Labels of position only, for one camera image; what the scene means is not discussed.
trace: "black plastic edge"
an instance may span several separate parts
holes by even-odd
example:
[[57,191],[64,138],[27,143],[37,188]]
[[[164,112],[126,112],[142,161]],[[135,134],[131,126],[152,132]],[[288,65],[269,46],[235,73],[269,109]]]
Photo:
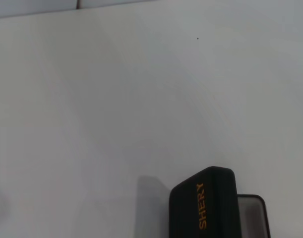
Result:
[[267,234],[268,234],[268,237],[271,238],[265,200],[261,196],[256,195],[256,194],[237,194],[237,197],[253,197],[253,198],[257,198],[258,200],[261,201],[262,207],[264,209],[264,214],[265,214]]

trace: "white surface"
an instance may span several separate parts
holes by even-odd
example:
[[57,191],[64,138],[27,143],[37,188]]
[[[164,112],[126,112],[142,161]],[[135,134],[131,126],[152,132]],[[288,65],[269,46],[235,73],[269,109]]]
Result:
[[76,9],[76,0],[0,0],[0,17]]
[[215,165],[303,238],[303,1],[248,3],[0,19],[0,237],[165,238]]

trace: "black case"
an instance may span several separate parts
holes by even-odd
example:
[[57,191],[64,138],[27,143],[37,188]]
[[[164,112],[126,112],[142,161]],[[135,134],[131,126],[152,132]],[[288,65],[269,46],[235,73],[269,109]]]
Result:
[[171,191],[169,237],[242,237],[235,175],[232,170],[208,167]]

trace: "white table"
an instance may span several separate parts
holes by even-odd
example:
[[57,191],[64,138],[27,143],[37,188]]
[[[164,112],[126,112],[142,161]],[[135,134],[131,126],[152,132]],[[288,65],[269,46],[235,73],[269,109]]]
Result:
[[0,19],[0,238],[166,238],[212,165],[303,238],[303,2]]

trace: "white wall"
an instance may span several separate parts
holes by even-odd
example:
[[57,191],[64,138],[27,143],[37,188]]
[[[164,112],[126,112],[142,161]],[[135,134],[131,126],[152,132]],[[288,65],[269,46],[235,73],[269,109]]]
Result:
[[165,238],[211,165],[303,238],[303,1],[0,19],[0,238]]
[[0,17],[76,9],[76,0],[0,0]]

